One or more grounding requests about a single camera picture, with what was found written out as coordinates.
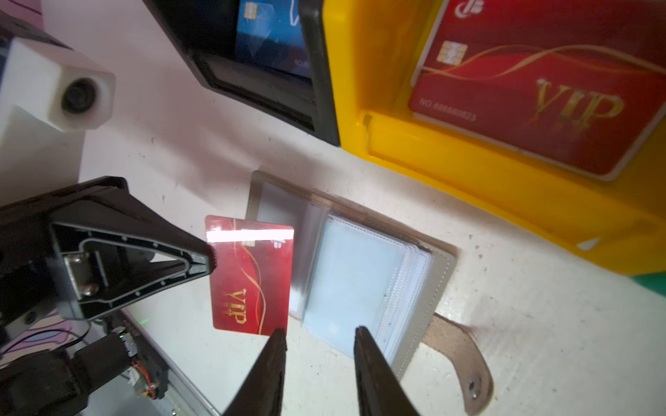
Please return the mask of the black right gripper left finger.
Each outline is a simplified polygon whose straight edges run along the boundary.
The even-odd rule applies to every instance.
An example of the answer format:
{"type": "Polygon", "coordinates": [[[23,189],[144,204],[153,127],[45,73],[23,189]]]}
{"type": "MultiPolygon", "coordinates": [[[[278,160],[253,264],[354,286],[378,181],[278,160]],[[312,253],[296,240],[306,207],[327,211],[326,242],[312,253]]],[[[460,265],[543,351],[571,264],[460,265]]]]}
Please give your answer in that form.
{"type": "Polygon", "coordinates": [[[286,332],[276,329],[223,415],[279,416],[284,397],[286,332]]]}

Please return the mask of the black plastic bin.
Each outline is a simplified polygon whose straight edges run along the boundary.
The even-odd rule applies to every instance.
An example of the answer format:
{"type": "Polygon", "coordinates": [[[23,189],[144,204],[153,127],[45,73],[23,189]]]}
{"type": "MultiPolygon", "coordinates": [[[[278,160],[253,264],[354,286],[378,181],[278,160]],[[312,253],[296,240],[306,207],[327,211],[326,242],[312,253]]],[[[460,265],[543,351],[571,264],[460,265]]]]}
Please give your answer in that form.
{"type": "Polygon", "coordinates": [[[340,146],[322,1],[148,1],[199,83],[340,146]]]}

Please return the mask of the green plastic bin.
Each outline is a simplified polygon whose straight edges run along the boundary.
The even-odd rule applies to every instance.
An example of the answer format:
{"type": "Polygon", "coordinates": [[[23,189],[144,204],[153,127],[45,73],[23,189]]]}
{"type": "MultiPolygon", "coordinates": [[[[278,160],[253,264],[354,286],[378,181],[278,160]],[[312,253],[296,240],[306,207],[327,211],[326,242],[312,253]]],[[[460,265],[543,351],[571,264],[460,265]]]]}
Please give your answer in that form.
{"type": "Polygon", "coordinates": [[[648,289],[649,291],[653,291],[660,296],[666,296],[666,272],[657,272],[657,273],[650,273],[650,274],[643,274],[640,276],[633,277],[632,280],[644,287],[645,289],[648,289]]]}

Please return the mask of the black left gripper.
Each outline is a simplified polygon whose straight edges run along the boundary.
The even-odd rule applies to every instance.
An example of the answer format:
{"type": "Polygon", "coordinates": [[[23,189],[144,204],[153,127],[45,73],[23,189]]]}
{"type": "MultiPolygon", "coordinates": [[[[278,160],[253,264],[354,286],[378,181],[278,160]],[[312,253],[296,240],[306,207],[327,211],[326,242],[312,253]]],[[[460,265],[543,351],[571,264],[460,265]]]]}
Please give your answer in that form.
{"type": "Polygon", "coordinates": [[[1,207],[3,338],[56,303],[62,317],[91,321],[213,272],[205,241],[127,190],[105,176],[1,207]]]}

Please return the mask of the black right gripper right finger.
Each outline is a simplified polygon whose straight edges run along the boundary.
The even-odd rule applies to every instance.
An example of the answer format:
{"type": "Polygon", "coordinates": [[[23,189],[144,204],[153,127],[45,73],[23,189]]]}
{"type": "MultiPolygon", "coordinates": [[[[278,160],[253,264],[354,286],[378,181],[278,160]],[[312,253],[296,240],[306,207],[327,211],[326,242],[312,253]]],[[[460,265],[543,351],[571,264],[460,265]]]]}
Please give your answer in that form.
{"type": "Polygon", "coordinates": [[[354,360],[359,413],[418,415],[366,327],[355,332],[354,360]]]}

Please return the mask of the red vip card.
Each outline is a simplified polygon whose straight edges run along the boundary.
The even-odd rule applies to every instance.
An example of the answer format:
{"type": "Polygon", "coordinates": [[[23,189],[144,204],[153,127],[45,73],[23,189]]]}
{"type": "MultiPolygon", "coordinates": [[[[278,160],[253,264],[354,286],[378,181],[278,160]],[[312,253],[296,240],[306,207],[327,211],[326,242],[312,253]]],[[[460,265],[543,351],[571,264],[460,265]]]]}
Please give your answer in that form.
{"type": "Polygon", "coordinates": [[[215,261],[210,275],[213,327],[257,336],[286,330],[294,229],[212,215],[205,225],[215,261]]]}
{"type": "Polygon", "coordinates": [[[662,1],[446,1],[416,117],[600,180],[665,116],[662,1]]]}

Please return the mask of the aluminium front rail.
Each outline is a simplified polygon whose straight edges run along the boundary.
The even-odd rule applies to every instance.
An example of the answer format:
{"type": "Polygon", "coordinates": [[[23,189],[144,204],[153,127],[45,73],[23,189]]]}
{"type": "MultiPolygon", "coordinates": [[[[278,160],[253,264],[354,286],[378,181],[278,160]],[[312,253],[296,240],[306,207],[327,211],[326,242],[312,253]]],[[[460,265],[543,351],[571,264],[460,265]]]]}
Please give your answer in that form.
{"type": "Polygon", "coordinates": [[[86,341],[119,335],[132,364],[96,390],[81,415],[218,415],[220,412],[129,315],[94,321],[86,341]]]}

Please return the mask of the yellow plastic bin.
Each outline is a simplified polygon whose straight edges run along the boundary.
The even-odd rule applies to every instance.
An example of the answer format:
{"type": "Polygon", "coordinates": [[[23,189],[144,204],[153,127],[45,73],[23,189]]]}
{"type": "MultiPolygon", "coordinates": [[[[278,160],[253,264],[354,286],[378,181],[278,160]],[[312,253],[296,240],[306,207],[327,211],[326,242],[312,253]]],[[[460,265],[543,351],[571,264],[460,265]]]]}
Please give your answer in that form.
{"type": "Polygon", "coordinates": [[[664,271],[664,2],[323,11],[345,151],[607,270],[664,271]]]}

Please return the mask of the blue VIP card in bin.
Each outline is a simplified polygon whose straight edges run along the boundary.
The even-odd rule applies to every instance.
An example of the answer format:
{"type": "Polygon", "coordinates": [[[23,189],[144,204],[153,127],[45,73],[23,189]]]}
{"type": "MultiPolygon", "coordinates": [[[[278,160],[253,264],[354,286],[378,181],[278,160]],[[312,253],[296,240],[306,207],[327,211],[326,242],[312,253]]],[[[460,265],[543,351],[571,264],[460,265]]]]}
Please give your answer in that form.
{"type": "Polygon", "coordinates": [[[298,0],[242,1],[235,43],[238,61],[310,79],[298,0]]]}

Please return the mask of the red VIP card in bin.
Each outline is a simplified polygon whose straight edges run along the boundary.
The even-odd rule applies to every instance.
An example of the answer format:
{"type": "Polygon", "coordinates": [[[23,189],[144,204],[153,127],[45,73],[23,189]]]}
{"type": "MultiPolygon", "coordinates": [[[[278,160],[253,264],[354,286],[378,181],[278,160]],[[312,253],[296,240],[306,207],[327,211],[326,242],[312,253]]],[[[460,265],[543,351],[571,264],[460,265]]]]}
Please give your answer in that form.
{"type": "Polygon", "coordinates": [[[662,1],[446,1],[416,117],[600,180],[665,116],[662,1]]]}

